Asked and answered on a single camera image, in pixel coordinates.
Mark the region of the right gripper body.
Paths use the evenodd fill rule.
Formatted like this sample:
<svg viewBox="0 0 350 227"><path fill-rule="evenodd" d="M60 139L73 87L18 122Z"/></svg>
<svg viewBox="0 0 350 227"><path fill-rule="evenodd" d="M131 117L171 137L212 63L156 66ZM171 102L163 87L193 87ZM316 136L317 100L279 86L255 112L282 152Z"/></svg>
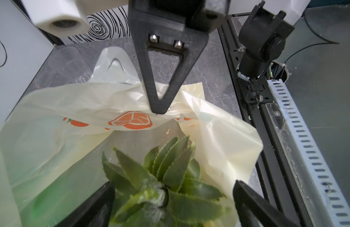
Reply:
<svg viewBox="0 0 350 227"><path fill-rule="evenodd" d="M198 31L213 31L228 16L231 1L228 0L184 0L152 1L152 10L166 19L184 24Z"/></svg>

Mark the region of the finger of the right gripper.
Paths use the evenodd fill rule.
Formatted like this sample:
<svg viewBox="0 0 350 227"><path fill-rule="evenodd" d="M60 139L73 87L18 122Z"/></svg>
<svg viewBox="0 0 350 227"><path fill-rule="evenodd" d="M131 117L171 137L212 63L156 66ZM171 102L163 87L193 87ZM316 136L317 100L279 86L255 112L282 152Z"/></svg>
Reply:
<svg viewBox="0 0 350 227"><path fill-rule="evenodd" d="M157 1L129 1L129 25L150 109L165 114L208 43Z"/></svg>

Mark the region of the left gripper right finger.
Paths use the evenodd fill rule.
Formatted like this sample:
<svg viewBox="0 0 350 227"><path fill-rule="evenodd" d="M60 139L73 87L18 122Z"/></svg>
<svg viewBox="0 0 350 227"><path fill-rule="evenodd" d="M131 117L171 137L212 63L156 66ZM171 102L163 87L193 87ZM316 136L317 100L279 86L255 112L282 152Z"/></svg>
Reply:
<svg viewBox="0 0 350 227"><path fill-rule="evenodd" d="M297 226L243 181L236 181L233 197L242 227Z"/></svg>

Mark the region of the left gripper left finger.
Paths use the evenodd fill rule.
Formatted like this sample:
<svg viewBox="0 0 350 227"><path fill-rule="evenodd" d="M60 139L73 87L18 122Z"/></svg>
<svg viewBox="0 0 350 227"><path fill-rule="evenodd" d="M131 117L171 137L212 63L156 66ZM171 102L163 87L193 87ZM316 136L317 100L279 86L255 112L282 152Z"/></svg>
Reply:
<svg viewBox="0 0 350 227"><path fill-rule="evenodd" d="M115 187L111 182L105 183L86 199L58 227L107 227L109 225Z"/></svg>

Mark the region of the yellow printed plastic bag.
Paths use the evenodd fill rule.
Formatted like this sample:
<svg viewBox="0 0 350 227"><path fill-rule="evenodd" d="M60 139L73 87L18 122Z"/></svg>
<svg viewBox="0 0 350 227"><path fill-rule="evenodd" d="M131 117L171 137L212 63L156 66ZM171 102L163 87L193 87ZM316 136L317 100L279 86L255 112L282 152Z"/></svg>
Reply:
<svg viewBox="0 0 350 227"><path fill-rule="evenodd" d="M154 114L137 71L119 47L102 51L86 83L33 91L0 128L0 227L53 227L106 181L102 155L117 148L141 163L153 147L189 136L201 178L234 205L263 149L257 130L183 85Z"/></svg>

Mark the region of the green-brown pineapple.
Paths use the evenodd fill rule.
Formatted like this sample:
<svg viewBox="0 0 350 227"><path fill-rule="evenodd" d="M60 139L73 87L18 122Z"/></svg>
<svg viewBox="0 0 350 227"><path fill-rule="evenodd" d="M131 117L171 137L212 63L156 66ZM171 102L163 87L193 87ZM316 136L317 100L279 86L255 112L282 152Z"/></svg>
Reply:
<svg viewBox="0 0 350 227"><path fill-rule="evenodd" d="M119 149L117 163L102 155L115 199L109 223L117 227L203 227L226 216L224 193L201 179L189 137L152 148L142 163Z"/></svg>

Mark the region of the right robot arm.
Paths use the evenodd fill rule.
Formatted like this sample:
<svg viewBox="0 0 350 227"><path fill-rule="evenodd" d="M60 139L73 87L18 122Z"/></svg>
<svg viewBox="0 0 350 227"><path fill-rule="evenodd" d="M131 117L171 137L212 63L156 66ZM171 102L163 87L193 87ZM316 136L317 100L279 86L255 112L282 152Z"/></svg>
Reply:
<svg viewBox="0 0 350 227"><path fill-rule="evenodd" d="M285 48L287 37L309 1L260 1L248 13L238 39L246 52L240 72L255 82ZM206 47L210 33L236 13L236 1L129 1L128 20L150 109L165 114ZM149 51L179 57L163 97L159 97Z"/></svg>

